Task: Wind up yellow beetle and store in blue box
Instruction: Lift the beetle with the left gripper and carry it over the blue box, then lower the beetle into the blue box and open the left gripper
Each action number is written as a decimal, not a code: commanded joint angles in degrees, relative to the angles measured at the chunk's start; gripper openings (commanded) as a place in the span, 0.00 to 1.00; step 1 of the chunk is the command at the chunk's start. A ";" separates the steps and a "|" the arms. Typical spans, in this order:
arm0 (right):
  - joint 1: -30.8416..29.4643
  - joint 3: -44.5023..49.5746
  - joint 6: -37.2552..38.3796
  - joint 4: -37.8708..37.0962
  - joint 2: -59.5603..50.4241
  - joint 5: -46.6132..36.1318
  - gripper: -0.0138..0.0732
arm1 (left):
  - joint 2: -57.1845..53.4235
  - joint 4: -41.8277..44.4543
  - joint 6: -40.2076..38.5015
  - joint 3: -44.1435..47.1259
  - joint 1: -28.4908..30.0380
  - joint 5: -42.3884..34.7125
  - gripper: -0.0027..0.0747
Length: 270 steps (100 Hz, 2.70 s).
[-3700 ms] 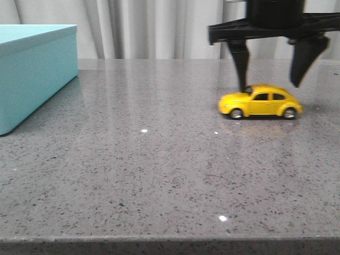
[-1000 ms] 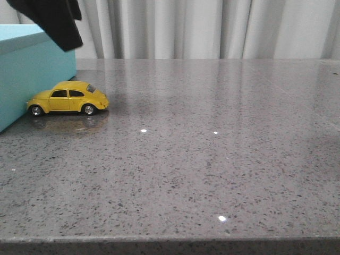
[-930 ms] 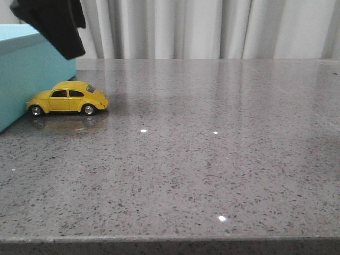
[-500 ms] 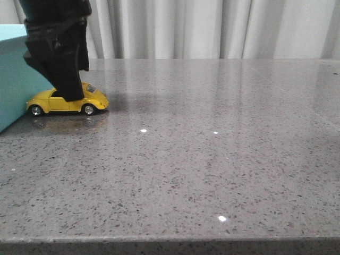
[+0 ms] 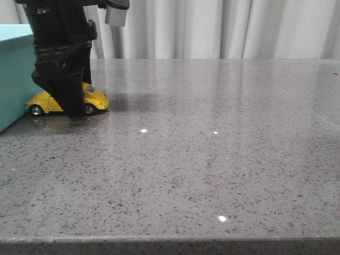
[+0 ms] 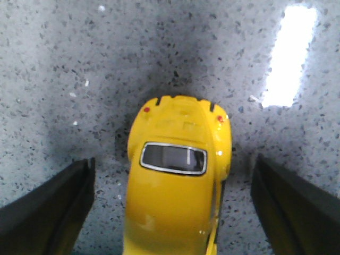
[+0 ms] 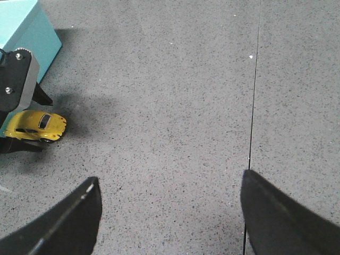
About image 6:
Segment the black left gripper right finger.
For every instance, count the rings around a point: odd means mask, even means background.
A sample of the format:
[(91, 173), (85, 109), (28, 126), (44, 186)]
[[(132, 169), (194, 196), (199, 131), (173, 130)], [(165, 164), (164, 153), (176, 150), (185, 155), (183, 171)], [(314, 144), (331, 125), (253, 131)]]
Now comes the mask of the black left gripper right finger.
[(339, 199), (259, 155), (251, 197), (274, 254), (339, 254)]

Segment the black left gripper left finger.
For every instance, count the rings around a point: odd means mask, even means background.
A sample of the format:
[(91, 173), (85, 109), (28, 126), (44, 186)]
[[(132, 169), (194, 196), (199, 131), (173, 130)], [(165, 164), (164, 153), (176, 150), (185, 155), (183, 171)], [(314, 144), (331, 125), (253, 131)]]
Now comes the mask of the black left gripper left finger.
[(1, 208), (1, 254), (71, 254), (94, 202), (95, 159), (73, 162)]

